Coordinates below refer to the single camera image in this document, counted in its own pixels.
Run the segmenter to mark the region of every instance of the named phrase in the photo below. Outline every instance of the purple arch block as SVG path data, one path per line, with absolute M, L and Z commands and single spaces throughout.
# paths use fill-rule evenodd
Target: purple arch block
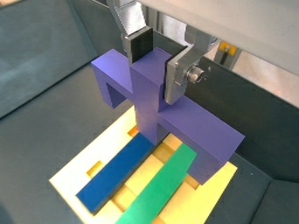
M 135 104 L 142 134 L 156 144 L 168 132 L 196 151 L 188 173 L 203 184 L 227 163 L 245 136 L 186 96 L 164 102 L 164 62 L 171 55 L 155 48 L 135 64 L 115 50 L 92 61 L 100 92 L 114 108 L 127 98 Z

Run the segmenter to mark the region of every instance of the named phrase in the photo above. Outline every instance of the dark blue bar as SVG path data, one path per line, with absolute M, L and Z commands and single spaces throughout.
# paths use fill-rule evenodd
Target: dark blue bar
M 92 213 L 96 213 L 106 205 L 120 184 L 127 181 L 130 174 L 144 161 L 152 148 L 154 144 L 139 133 L 79 191 L 78 197 Z

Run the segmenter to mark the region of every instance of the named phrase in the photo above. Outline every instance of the silver clamp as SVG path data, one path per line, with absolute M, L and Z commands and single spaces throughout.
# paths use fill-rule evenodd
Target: silver clamp
M 184 39 L 192 45 L 172 57 L 166 66 L 164 100 L 171 105 L 183 96 L 188 81 L 196 83 L 206 78 L 205 71 L 198 64 L 202 56 L 221 42 L 215 37 L 190 26 L 186 29 Z
M 142 4 L 132 0 L 107 0 L 122 31 L 124 50 L 132 64 L 154 50 L 154 29 L 146 26 Z

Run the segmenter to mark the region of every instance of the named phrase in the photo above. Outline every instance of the white panel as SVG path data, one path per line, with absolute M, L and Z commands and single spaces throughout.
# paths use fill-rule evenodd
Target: white panel
M 299 1 L 138 0 L 299 75 Z

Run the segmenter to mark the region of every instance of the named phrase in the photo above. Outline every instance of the green bar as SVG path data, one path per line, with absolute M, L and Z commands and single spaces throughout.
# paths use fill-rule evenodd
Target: green bar
M 195 156 L 194 150 L 182 144 L 116 224 L 152 223 L 183 182 Z

